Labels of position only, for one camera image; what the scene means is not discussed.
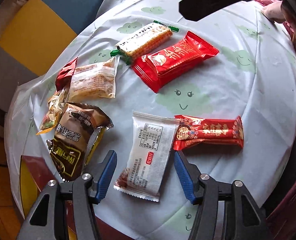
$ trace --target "plastic wrapper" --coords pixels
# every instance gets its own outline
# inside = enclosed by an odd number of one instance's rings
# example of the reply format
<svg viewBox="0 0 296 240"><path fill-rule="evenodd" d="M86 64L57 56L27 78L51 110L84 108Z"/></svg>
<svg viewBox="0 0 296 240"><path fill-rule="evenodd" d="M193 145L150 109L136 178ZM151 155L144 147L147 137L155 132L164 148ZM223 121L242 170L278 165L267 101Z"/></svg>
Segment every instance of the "plastic wrapper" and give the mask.
<svg viewBox="0 0 296 240"><path fill-rule="evenodd" d="M48 100L49 110L39 126L40 131L36 135L47 133L57 126L63 114L64 101L67 98L68 90L69 87L65 87L61 91L56 91Z"/></svg>
<svg viewBox="0 0 296 240"><path fill-rule="evenodd" d="M98 97L115 98L117 67L116 57L106 62L77 67L71 78L69 102Z"/></svg>
<svg viewBox="0 0 296 240"><path fill-rule="evenodd" d="M63 114L64 102L67 98L71 77L75 71L77 59L67 63L58 73L56 78L56 92L48 100L48 112L45 114L36 135L47 133L56 127Z"/></svg>
<svg viewBox="0 0 296 240"><path fill-rule="evenodd" d="M159 47L172 36L172 31L178 30L154 21L118 42L117 50L112 51L111 55L123 54L127 57L127 61L129 58L134 60Z"/></svg>
<svg viewBox="0 0 296 240"><path fill-rule="evenodd" d="M161 87L219 51L188 31L177 44L135 60L132 69L155 93Z"/></svg>
<svg viewBox="0 0 296 240"><path fill-rule="evenodd" d="M174 150L182 150L198 143L234 144L243 148L241 117L235 120L203 119L187 115L175 115L180 126L173 142Z"/></svg>
<svg viewBox="0 0 296 240"><path fill-rule="evenodd" d="M159 188L179 120L133 113L134 137L126 168L114 188L135 197L159 201Z"/></svg>
<svg viewBox="0 0 296 240"><path fill-rule="evenodd" d="M47 140L49 152L63 181L75 180L89 162L111 119L97 106L66 103L54 139ZM90 137L95 137L87 152Z"/></svg>

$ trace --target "metal screw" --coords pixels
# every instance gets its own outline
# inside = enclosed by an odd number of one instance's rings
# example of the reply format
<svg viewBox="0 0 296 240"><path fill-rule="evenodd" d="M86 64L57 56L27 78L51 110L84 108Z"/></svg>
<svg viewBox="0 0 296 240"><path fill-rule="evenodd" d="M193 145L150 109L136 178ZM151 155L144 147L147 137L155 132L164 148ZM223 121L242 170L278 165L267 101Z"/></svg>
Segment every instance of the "metal screw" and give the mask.
<svg viewBox="0 0 296 240"><path fill-rule="evenodd" d="M208 180L210 177L209 177L208 174L203 173L203 174L200 175L200 178L203 179L203 180Z"/></svg>
<svg viewBox="0 0 296 240"><path fill-rule="evenodd" d="M48 182L48 185L52 187L52 186L55 186L56 183L57 183L57 182L56 182L54 179L52 179L52 180L50 180L50 181Z"/></svg>
<svg viewBox="0 0 296 240"><path fill-rule="evenodd" d="M236 181L235 181L235 186L237 186L237 187L242 187L242 186L243 186L242 181L236 180Z"/></svg>
<svg viewBox="0 0 296 240"><path fill-rule="evenodd" d="M86 179L89 179L91 177L91 175L89 173L85 173L81 177L82 177L82 179L86 180Z"/></svg>

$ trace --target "red snack package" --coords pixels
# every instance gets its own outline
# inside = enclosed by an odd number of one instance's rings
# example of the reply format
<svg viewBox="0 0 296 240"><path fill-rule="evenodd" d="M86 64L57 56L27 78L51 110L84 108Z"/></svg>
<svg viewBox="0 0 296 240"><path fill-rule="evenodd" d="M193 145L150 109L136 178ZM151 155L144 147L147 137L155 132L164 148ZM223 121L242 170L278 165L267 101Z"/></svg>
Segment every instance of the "red snack package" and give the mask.
<svg viewBox="0 0 296 240"><path fill-rule="evenodd" d="M182 150L198 143L235 144L243 148L241 117L235 120L203 119L187 115L175 115L181 119L174 142L174 150Z"/></svg>
<svg viewBox="0 0 296 240"><path fill-rule="evenodd" d="M75 68L77 65L77 58L67 63L61 71L59 71L58 76L56 78L56 90L61 91L67 84L70 84L71 77L75 72Z"/></svg>
<svg viewBox="0 0 296 240"><path fill-rule="evenodd" d="M152 91L157 93L171 80L218 53L219 51L211 44L188 31L177 44L137 58L132 69Z"/></svg>

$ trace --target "blue gripper pad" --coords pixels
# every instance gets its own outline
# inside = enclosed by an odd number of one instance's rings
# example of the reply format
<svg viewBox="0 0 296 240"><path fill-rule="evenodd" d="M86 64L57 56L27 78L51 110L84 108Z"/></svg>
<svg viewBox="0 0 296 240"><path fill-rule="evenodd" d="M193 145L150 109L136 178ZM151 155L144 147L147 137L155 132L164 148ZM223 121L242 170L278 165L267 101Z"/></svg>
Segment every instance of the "blue gripper pad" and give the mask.
<svg viewBox="0 0 296 240"><path fill-rule="evenodd" d="M195 194L193 192L193 183L178 152L174 153L174 167L176 168L176 172L186 199L190 200L190 202L193 204L196 200Z"/></svg>
<svg viewBox="0 0 296 240"><path fill-rule="evenodd" d="M114 151L97 184L98 190L95 198L98 201L98 203L100 203L100 201L104 199L106 196L106 193L107 193L109 184L111 182L113 173L115 172L116 166L117 166L117 154Z"/></svg>

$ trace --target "white tablecloth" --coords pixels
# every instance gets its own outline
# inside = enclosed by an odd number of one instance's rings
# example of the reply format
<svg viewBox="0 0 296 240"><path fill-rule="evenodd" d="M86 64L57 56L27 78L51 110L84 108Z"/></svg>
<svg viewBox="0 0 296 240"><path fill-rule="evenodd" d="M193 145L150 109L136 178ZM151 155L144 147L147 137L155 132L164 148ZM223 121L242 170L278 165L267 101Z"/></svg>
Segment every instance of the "white tablecloth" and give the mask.
<svg viewBox="0 0 296 240"><path fill-rule="evenodd" d="M20 209L21 155L42 156L60 179L45 143L53 132L35 135L54 93L58 71L76 56L78 66L107 60L118 41L153 20L180 28L157 50L176 43L191 30L220 53L165 85L158 94L120 60L116 98L88 101L102 108L115 125L105 133L88 168L114 149L118 164L113 180L119 176L132 146L134 110L166 117L187 114L234 119L240 115L245 137L242 151L205 145L198 153L187 153L187 158L218 181L242 180L257 204L264 203L283 172L296 133L296 57L289 35L283 25L271 24L254 1L236 3L199 22L180 15L179 1L125 0L115 7L104 1L102 6L112 9L78 35L44 77L18 88L6 119L5 146L12 192ZM188 107L182 110L179 104ZM163 178L159 203L116 191L112 184L106 198L95 206L104 222L134 239L188 238L196 207L185 199L173 158ZM222 212L220 203L218 228Z"/></svg>

